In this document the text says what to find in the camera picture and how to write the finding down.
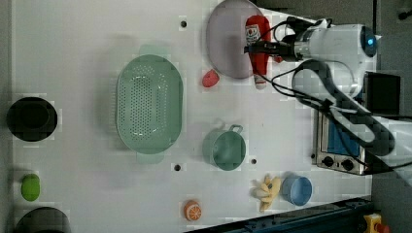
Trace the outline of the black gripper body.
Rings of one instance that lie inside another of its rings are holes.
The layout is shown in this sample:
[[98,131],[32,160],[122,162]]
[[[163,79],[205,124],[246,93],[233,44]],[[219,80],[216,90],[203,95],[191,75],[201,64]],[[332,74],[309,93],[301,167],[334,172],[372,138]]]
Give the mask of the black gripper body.
[[295,53],[294,44],[275,42],[273,44],[273,49],[273,53],[276,56],[280,56],[285,61],[295,62],[300,61],[302,59],[301,55]]

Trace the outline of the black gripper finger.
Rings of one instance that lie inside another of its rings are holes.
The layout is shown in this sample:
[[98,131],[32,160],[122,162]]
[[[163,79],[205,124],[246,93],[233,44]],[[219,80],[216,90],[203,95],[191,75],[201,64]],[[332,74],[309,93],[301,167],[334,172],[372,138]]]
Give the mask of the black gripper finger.
[[273,46],[268,42],[257,42],[244,47],[244,53],[266,53],[272,52]]

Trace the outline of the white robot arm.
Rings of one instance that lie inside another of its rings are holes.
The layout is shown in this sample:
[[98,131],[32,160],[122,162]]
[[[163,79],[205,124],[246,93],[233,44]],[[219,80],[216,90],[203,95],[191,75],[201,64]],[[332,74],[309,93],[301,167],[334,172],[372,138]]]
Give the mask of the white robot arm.
[[278,41],[274,28],[246,29],[246,53],[254,74],[265,78],[266,56],[278,56],[298,66],[292,86],[269,82],[278,92],[322,113],[362,148],[378,157],[406,183],[411,183],[411,123],[376,116],[359,104],[367,64],[377,52],[377,37],[361,24],[330,25],[325,19],[301,26],[289,23],[292,35]]

